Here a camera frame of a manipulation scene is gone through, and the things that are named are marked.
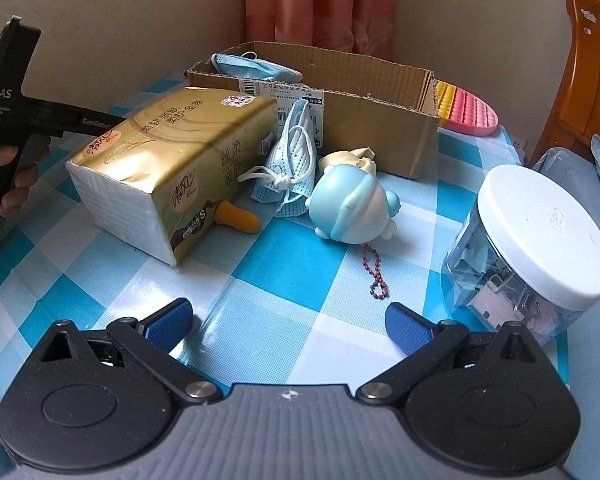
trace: hand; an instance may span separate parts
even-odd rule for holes
[[[0,166],[9,164],[18,153],[15,146],[3,146],[0,144]],[[47,148],[38,157],[38,162],[44,162],[49,158]],[[2,197],[0,203],[0,216],[7,217],[19,213],[22,204],[29,196],[29,188],[38,180],[38,167],[30,166],[20,170],[13,179],[13,189]]]

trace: blue gripper pad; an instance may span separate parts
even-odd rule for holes
[[[389,338],[398,345],[400,350],[410,356],[431,341],[433,334],[430,327],[418,322],[417,318],[420,316],[417,314],[410,316],[405,314],[402,309],[406,309],[406,307],[401,304],[389,305],[384,313],[384,326]],[[422,318],[422,322],[429,323],[424,318]]]
[[[193,307],[188,300],[180,298],[139,321],[139,324],[145,325],[144,338],[168,353],[191,332]]]

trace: black handheld device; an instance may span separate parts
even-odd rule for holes
[[[77,106],[22,95],[21,86],[40,38],[38,28],[13,16],[0,35],[0,144],[16,146],[18,155],[0,167],[0,202],[20,168],[35,163],[49,137],[64,132],[99,136],[124,119]]]
[[[391,316],[419,343],[354,396],[344,384],[225,395],[167,354],[196,319],[184,298],[105,330],[56,321],[0,403],[18,464],[7,480],[570,478],[580,414],[525,326]]]

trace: tissue pack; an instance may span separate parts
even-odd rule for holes
[[[188,87],[87,144],[66,163],[96,225],[171,266],[242,189],[276,132],[273,98]]]

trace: checkered tablecloth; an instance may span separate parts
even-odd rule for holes
[[[172,76],[110,113],[128,116],[184,85]],[[404,357],[384,329],[389,301],[433,321],[448,317],[442,259],[486,172],[520,163],[503,128],[488,138],[440,130],[419,180],[380,173],[402,208],[394,237],[374,243],[390,290],[389,301],[378,301],[359,246],[322,240],[307,215],[273,218],[250,188],[236,204],[259,216],[258,235],[213,225],[176,269],[136,250],[96,227],[80,203],[63,163],[85,143],[74,135],[53,150],[0,241],[0,398],[54,320],[103,328],[180,296],[202,326],[172,355],[225,391],[237,382],[347,383],[355,391]],[[566,380],[560,341],[548,352]]]

